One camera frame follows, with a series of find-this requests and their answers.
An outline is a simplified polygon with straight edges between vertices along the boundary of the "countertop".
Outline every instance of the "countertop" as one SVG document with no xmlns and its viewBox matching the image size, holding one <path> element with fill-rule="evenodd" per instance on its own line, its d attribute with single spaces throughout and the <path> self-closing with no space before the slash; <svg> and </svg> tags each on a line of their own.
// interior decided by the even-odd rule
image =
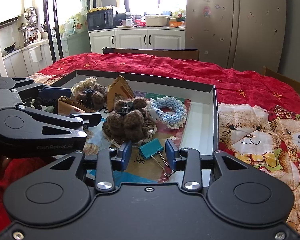
<svg viewBox="0 0 300 240">
<path fill-rule="evenodd" d="M 116 28 L 109 28 L 109 29 L 101 29 L 95 31 L 88 31 L 88 33 L 94 32 L 101 32 L 101 31 L 111 31 L 111 30 L 131 30 L 131 29 L 159 29 L 159 30 L 177 30 L 177 31 L 185 31 L 185 27 L 169 27 L 169 26 L 162 26 L 162 27 L 148 27 L 148 26 L 136 26 L 136 27 L 116 27 Z"/>
<path fill-rule="evenodd" d="M 30 43 L 26 47 L 19 47 L 17 49 L 15 48 L 14 52 L 9 53 L 9 54 L 3 54 L 2 55 L 2 59 L 6 59 L 7 57 L 10 57 L 10 56 L 18 53 L 19 51 L 22 51 L 22 50 L 25 50 L 25 49 L 30 49 L 33 46 L 40 46 L 40 45 L 47 44 L 47 43 L 49 43 L 49 40 L 48 39 L 43 39 L 43 40 L 40 40 L 40 41 L 36 41 L 36 42 Z"/>
</svg>

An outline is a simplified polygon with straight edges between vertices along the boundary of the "wooden chair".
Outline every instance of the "wooden chair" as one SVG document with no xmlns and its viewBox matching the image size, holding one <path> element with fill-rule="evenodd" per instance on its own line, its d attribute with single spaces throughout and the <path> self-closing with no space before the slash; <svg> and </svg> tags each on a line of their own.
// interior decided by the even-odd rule
<svg viewBox="0 0 300 240">
<path fill-rule="evenodd" d="M 103 48 L 103 54 L 120 53 L 120 54 L 147 54 L 156 57 L 169 57 L 172 59 L 194 59 L 199 60 L 199 50 L 182 49 L 182 50 L 164 50 L 164 49 L 114 49 Z"/>
<path fill-rule="evenodd" d="M 263 75 L 266 77 L 273 77 L 281 82 L 284 82 L 286 84 L 288 84 L 289 86 L 291 86 L 295 92 L 297 92 L 300 95 L 300 82 L 295 81 L 291 78 L 288 78 L 286 76 L 283 76 L 277 72 L 274 72 L 266 67 L 263 67 Z"/>
</svg>

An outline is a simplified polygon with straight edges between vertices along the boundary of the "orange container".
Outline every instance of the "orange container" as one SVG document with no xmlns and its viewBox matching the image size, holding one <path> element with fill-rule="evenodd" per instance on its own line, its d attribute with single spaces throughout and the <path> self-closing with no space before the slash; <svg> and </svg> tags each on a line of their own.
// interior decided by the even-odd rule
<svg viewBox="0 0 300 240">
<path fill-rule="evenodd" d="M 179 27 L 182 25 L 182 22 L 169 21 L 170 27 Z"/>
</svg>

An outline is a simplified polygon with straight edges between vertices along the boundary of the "cartoon girl sticker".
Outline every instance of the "cartoon girl sticker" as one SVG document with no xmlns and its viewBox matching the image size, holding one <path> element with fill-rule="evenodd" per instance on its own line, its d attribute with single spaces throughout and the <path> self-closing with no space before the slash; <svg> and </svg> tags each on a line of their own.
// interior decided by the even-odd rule
<svg viewBox="0 0 300 240">
<path fill-rule="evenodd" d="M 205 6 L 203 11 L 204 11 L 204 17 L 210 18 L 210 16 L 211 16 L 210 7 L 209 6 Z"/>
</svg>

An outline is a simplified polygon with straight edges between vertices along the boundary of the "white cup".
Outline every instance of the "white cup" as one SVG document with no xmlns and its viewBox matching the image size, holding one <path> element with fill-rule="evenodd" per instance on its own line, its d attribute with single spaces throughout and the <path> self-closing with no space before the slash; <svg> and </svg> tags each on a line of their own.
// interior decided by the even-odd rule
<svg viewBox="0 0 300 240">
<path fill-rule="evenodd" d="M 131 19 L 126 19 L 120 22 L 121 26 L 133 26 L 133 21 Z"/>
</svg>

